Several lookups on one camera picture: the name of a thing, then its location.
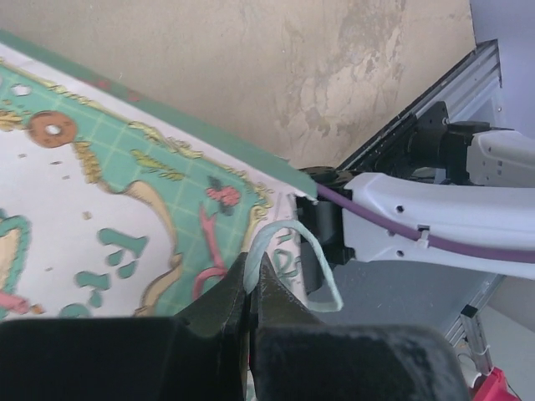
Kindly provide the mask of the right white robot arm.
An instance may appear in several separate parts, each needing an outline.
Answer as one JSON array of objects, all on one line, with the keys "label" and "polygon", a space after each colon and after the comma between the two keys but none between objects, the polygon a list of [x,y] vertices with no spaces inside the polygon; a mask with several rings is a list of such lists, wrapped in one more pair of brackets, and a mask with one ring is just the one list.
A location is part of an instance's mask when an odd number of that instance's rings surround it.
[{"label": "right white robot arm", "polygon": [[352,170],[307,168],[298,219],[327,260],[411,261],[533,279],[534,141],[434,103]]}]

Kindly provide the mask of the green floral paper bag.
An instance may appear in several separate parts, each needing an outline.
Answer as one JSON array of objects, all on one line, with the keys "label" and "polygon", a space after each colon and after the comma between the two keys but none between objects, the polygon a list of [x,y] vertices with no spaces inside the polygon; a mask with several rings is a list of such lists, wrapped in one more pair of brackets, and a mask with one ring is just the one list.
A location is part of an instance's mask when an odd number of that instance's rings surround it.
[{"label": "green floral paper bag", "polygon": [[1,34],[1,318],[165,316],[229,276],[247,289],[266,256],[304,300],[312,242],[298,201],[313,180],[236,136],[94,79],[76,63]]}]

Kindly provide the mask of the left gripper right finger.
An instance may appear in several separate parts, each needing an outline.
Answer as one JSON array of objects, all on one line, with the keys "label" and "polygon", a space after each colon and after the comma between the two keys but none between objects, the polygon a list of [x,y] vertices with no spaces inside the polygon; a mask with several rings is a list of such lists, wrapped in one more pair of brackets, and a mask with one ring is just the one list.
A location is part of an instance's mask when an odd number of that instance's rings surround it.
[{"label": "left gripper right finger", "polygon": [[263,256],[253,293],[259,400],[468,400],[451,345],[427,327],[333,326],[315,317]]}]

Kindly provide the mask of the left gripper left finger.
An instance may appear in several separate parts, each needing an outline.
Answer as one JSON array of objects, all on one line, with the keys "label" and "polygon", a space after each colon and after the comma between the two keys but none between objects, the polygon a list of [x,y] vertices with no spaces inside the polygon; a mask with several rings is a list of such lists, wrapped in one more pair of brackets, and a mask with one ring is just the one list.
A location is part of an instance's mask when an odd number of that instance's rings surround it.
[{"label": "left gripper left finger", "polygon": [[171,317],[36,318],[1,325],[4,400],[242,400],[246,257]]}]

